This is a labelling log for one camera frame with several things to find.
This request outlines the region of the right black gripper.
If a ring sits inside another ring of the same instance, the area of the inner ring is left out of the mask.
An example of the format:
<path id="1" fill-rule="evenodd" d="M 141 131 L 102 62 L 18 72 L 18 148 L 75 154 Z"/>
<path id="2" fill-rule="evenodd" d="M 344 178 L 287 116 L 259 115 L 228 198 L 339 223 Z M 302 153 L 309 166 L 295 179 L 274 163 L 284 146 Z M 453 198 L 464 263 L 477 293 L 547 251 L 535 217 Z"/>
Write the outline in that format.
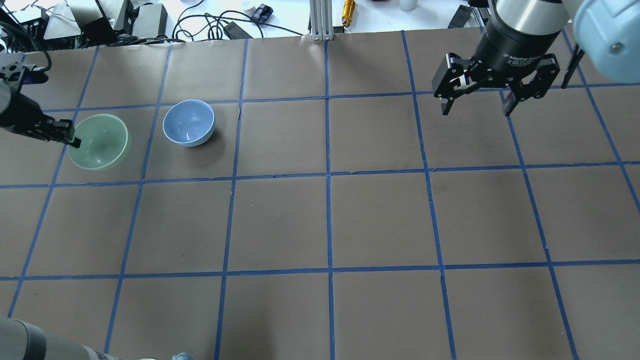
<path id="1" fill-rule="evenodd" d="M 450 114 L 457 98 L 478 89 L 510 88 L 502 101 L 506 117 L 528 98 L 546 95 L 560 73 L 557 57 L 549 52 L 558 34 L 528 34 L 490 19 L 471 57 L 449 52 L 439 65 L 432 91 L 442 115 Z"/>

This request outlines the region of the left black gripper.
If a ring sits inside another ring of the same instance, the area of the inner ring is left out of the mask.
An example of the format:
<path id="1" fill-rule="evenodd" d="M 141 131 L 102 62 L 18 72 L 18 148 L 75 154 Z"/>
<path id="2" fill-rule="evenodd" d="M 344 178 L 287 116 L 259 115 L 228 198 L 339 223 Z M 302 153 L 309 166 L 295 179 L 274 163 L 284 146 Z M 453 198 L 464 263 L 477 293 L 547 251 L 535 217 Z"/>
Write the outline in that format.
<path id="1" fill-rule="evenodd" d="M 48 82 L 52 62 L 44 52 L 45 66 L 14 61 L 1 66 L 1 128 L 7 132 L 39 141 L 59 142 L 79 149 L 82 140 L 75 135 L 73 121 L 55 120 L 42 112 L 41 106 L 22 94 L 24 85 Z"/>

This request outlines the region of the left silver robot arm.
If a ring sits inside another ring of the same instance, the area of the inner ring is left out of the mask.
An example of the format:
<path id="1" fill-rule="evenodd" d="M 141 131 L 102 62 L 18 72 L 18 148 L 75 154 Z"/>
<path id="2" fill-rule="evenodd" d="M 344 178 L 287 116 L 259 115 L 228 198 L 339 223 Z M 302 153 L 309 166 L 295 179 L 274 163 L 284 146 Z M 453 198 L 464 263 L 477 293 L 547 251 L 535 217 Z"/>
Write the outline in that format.
<path id="1" fill-rule="evenodd" d="M 1 67 L 1 128 L 7 132 L 45 142 L 59 142 L 80 148 L 73 121 L 57 120 L 21 93 L 24 84 L 45 84 L 52 61 L 47 51 L 45 66 L 15 61 Z M 1 358 L 3 360 L 116 360 L 117 356 L 69 341 L 46 332 L 32 323 L 5 317 L 1 319 Z"/>

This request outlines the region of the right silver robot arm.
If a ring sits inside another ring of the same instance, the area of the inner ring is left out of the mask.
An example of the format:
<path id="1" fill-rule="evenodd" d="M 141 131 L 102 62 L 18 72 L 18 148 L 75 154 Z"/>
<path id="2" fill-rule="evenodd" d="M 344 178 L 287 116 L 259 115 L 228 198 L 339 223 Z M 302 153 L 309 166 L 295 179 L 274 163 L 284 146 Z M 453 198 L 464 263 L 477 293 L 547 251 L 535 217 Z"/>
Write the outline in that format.
<path id="1" fill-rule="evenodd" d="M 432 80 L 433 95 L 448 115 L 455 100 L 480 89 L 510 89 L 502 112 L 543 98 L 561 68 L 549 52 L 567 23 L 576 47 L 563 83 L 588 55 L 603 77 L 639 82 L 640 4 L 637 0 L 489 0 L 487 20 L 473 56 L 445 55 Z"/>

